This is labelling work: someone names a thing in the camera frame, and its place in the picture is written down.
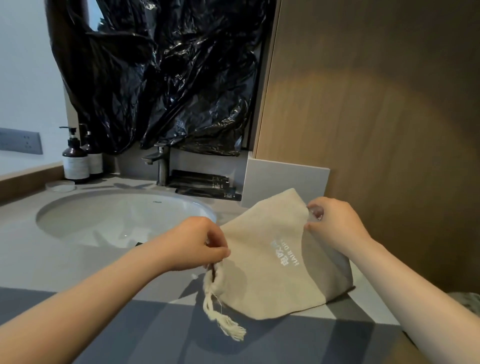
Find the hand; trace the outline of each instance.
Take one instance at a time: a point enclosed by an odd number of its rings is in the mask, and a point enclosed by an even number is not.
[[[159,257],[163,271],[196,268],[230,256],[223,231],[205,217],[190,217],[135,249],[143,247]]]
[[[359,243],[372,241],[360,217],[349,203],[334,198],[318,197],[308,203],[319,222],[307,222],[305,229],[345,255]]]

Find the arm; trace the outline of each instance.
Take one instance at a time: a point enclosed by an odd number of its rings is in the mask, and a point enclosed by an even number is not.
[[[480,363],[480,318],[374,241],[348,203],[319,197],[308,208],[321,221],[306,229],[358,266],[433,363]]]
[[[207,218],[189,218],[2,325],[1,362],[70,363],[152,279],[170,270],[216,263],[229,254],[217,225]]]

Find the sink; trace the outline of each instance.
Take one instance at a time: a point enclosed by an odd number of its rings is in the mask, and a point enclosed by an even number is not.
[[[40,209],[36,223],[65,243],[130,248],[189,216],[205,216],[216,222],[212,209],[187,196],[149,190],[106,190],[60,198]]]

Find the wall socket panel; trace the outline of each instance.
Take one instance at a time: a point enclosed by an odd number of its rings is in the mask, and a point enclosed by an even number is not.
[[[0,150],[43,154],[40,133],[0,128]]]

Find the beige cloth bag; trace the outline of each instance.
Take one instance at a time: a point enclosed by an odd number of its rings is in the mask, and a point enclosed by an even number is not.
[[[214,310],[212,296],[263,320],[322,305],[352,287],[349,260],[304,231],[308,219],[289,189],[221,227],[231,255],[205,275],[204,310],[226,335],[240,341],[245,330]]]

